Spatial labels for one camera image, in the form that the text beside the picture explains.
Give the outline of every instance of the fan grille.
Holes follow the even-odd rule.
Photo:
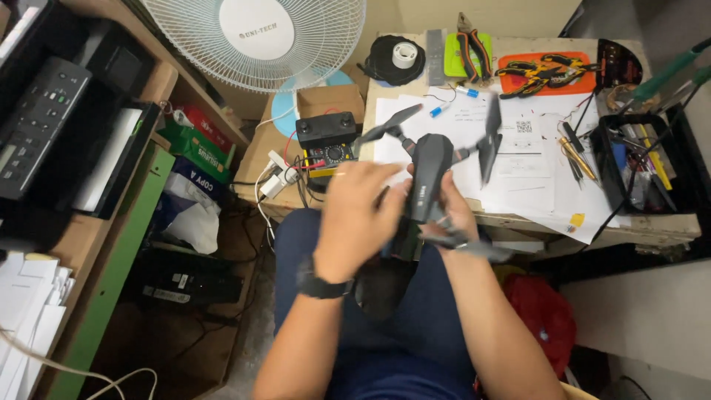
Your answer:
[[[222,0],[142,1],[166,37],[201,70],[264,93],[318,85],[350,57],[365,22],[365,0],[277,0],[294,24],[294,44],[279,58],[259,60],[225,37]],[[293,85],[284,85],[294,76]]]

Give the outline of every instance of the printer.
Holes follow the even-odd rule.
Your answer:
[[[59,1],[20,0],[11,11],[0,43],[0,249],[46,252],[77,212],[77,194],[154,60],[117,23],[80,18]],[[117,169],[132,170],[152,122],[143,124],[143,142],[132,143],[132,159],[116,157],[125,164]]]

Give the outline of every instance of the fan hub logo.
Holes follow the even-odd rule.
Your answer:
[[[251,38],[253,36],[259,35],[260,33],[268,32],[268,31],[271,31],[272,29],[276,29],[276,28],[277,28],[277,25],[275,23],[271,23],[270,25],[263,26],[262,28],[259,28],[259,29],[255,29],[254,31],[240,33],[240,39]]]

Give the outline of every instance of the wristwatch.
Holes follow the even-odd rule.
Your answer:
[[[351,292],[353,279],[343,283],[326,282],[316,275],[314,257],[308,256],[299,264],[296,284],[299,286],[299,293],[310,298],[337,299]]]

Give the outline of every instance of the qr code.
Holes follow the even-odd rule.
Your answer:
[[[531,121],[516,121],[516,132],[518,133],[533,133]]]

